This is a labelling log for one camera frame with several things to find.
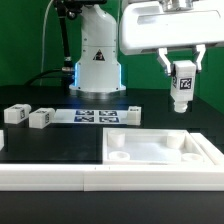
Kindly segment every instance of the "white platform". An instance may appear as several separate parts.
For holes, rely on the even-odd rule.
[[[138,133],[145,132],[144,138],[149,133],[154,132],[152,130],[134,130]],[[170,133],[170,130],[163,130],[164,135],[168,132]],[[0,165],[0,190],[224,191],[223,154],[201,134],[187,134],[187,136],[190,136],[192,144],[195,145],[189,144],[184,150],[190,148],[198,150],[194,152],[203,155],[204,162],[188,165],[182,162],[166,163],[166,165],[165,163],[163,165],[155,165],[154,163],[152,165],[2,164]]]

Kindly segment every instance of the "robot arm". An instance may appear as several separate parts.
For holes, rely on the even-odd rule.
[[[206,47],[224,44],[223,0],[124,0],[120,48],[126,55],[157,52],[165,73],[172,76],[175,111],[183,113],[193,100],[196,73]],[[195,60],[171,63],[168,50],[192,49]]]

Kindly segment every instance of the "white cube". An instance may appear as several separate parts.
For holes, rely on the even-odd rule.
[[[49,125],[55,115],[53,108],[40,108],[29,116],[29,127],[42,129]]]
[[[29,117],[30,111],[30,105],[16,104],[4,110],[4,121],[9,124],[19,124]]]
[[[141,107],[131,106],[127,111],[127,124],[140,125],[141,124]]]

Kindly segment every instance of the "black cable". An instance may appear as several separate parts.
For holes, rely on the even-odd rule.
[[[28,80],[24,85],[25,86],[30,86],[35,80],[43,78],[43,76],[45,76],[47,74],[50,74],[50,73],[55,73],[55,72],[61,72],[61,69],[57,68],[57,69],[51,69],[51,70],[42,72],[39,75],[36,75],[32,79]]]

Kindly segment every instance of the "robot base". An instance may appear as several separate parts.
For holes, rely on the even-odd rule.
[[[122,97],[126,95],[126,90],[118,90],[114,92],[85,92],[82,90],[70,89],[72,96],[81,98],[94,99],[94,100],[108,100],[115,97]]]

